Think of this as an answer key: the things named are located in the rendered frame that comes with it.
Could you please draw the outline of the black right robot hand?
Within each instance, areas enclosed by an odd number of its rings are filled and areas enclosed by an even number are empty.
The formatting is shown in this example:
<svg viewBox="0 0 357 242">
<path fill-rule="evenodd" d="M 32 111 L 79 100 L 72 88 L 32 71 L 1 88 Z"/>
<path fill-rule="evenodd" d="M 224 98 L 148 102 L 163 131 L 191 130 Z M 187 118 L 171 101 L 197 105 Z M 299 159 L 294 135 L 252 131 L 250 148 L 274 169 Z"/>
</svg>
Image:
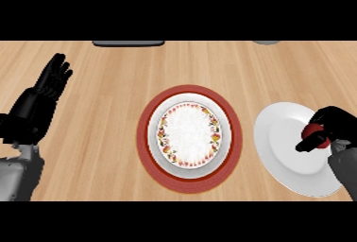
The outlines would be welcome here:
<svg viewBox="0 0 357 242">
<path fill-rule="evenodd" d="M 357 147 L 357 117 L 349 112 L 336 106 L 327 106 L 317 110 L 308 124 L 311 123 L 322 126 L 330 144 L 336 140 L 346 140 L 349 142 L 346 147 Z M 309 152 L 300 149 L 299 143 L 294 145 L 294 150 L 297 152 Z"/>
</svg>

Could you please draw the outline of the white plate with floral rim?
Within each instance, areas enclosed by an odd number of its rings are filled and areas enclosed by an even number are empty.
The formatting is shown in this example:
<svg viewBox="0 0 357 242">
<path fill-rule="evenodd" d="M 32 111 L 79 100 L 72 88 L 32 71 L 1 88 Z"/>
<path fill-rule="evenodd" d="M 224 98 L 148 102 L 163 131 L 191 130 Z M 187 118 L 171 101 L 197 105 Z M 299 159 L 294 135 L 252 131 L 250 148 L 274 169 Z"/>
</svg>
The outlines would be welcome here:
<svg viewBox="0 0 357 242">
<path fill-rule="evenodd" d="M 145 137 L 159 168 L 175 178 L 203 178 L 222 165 L 231 145 L 222 108 L 204 95 L 173 95 L 150 114 Z"/>
</svg>

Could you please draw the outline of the plain white plate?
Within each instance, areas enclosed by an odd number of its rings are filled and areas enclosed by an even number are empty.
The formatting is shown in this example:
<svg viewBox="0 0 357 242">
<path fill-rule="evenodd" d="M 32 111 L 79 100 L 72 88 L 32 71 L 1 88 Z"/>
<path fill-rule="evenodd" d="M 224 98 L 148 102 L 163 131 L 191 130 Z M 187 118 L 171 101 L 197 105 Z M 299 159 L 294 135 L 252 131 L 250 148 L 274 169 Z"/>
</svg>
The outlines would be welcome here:
<svg viewBox="0 0 357 242">
<path fill-rule="evenodd" d="M 294 150 L 314 113 L 291 102 L 265 106 L 255 119 L 253 143 L 271 177 L 296 194 L 320 198 L 336 193 L 342 185 L 327 165 L 330 147 L 311 152 Z"/>
</svg>

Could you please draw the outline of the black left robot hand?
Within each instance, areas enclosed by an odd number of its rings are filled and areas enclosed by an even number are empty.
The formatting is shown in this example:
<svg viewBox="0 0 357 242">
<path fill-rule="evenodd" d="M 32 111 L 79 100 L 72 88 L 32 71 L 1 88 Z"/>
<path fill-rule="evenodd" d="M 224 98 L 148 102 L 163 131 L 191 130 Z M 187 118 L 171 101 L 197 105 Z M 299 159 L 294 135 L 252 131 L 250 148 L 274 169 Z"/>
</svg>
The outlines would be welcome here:
<svg viewBox="0 0 357 242">
<path fill-rule="evenodd" d="M 0 139 L 4 144 L 35 145 L 44 137 L 70 75 L 64 54 L 55 53 L 35 85 L 22 92 L 10 111 L 0 113 Z"/>
</svg>

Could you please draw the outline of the red round placemat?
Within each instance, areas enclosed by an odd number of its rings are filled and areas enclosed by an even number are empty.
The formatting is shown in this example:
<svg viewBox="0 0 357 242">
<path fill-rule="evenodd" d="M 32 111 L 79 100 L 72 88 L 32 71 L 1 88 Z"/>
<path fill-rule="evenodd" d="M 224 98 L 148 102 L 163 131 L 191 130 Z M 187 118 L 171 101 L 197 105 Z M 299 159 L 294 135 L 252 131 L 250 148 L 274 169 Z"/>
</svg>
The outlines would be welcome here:
<svg viewBox="0 0 357 242">
<path fill-rule="evenodd" d="M 203 95 L 213 100 L 227 116 L 231 131 L 231 143 L 222 164 L 210 174 L 191 180 L 181 179 L 163 171 L 153 159 L 147 145 L 147 125 L 150 116 L 159 107 L 159 104 L 173 95 L 187 93 Z M 153 97 L 140 115 L 140 121 L 137 125 L 137 151 L 141 165 L 151 179 L 157 182 L 159 185 L 162 185 L 173 192 L 185 194 L 202 193 L 215 188 L 225 181 L 235 168 L 241 155 L 241 126 L 234 109 L 231 108 L 227 100 L 215 91 L 197 85 L 178 85 L 168 88 Z"/>
</svg>

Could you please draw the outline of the red tomato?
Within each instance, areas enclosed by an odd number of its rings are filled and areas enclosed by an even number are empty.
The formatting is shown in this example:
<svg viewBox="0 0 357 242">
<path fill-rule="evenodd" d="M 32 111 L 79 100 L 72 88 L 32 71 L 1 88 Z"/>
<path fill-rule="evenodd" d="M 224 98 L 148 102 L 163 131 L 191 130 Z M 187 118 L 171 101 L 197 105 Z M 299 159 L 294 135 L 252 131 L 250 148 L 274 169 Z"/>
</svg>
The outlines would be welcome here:
<svg viewBox="0 0 357 242">
<path fill-rule="evenodd" d="M 314 148 L 327 148 L 330 140 L 322 131 L 320 124 L 311 123 L 305 126 L 300 132 L 302 141 L 299 143 L 303 151 L 311 151 Z"/>
</svg>

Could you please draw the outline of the dark grey flat appliance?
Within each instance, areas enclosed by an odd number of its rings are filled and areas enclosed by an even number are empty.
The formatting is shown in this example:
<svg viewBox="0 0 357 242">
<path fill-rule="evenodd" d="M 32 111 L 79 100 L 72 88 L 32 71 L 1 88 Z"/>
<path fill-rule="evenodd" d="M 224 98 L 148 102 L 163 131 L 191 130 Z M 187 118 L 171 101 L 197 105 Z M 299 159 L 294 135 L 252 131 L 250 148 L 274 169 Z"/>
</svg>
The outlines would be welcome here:
<svg viewBox="0 0 357 242">
<path fill-rule="evenodd" d="M 165 41 L 91 41 L 100 47 L 150 47 L 160 46 Z"/>
</svg>

